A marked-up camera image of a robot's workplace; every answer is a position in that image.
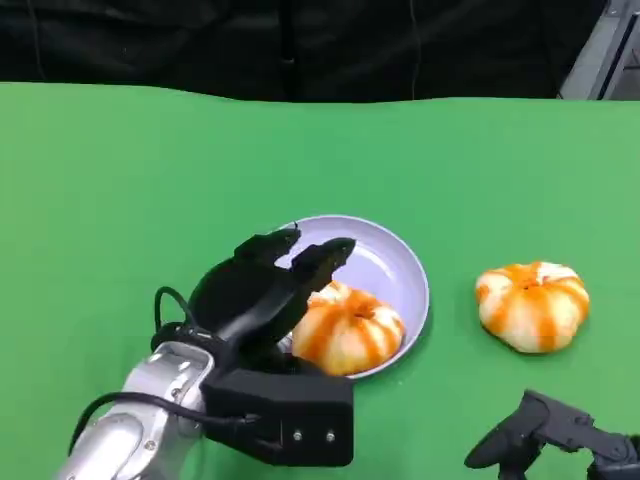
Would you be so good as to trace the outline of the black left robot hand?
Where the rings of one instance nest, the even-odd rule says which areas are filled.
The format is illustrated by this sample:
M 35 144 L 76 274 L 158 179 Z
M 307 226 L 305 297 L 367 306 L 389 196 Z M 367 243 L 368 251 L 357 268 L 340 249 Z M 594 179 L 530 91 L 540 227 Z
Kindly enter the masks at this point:
M 356 246 L 353 238 L 332 238 L 306 247 L 288 268 L 277 266 L 300 237 L 297 226 L 256 234 L 197 284 L 189 311 L 195 327 L 211 336 L 217 369 L 232 370 L 275 347 Z

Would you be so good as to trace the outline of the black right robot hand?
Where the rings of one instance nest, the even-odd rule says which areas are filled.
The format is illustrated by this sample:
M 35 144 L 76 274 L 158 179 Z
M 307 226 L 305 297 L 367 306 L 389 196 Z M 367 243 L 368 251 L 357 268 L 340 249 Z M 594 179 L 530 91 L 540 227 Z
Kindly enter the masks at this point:
M 496 465 L 500 479 L 525 479 L 547 445 L 566 453 L 589 450 L 593 460 L 588 479 L 639 477 L 638 435 L 601 430 L 585 411 L 534 390 L 524 392 L 516 410 L 472 448 L 464 465 L 470 469 Z

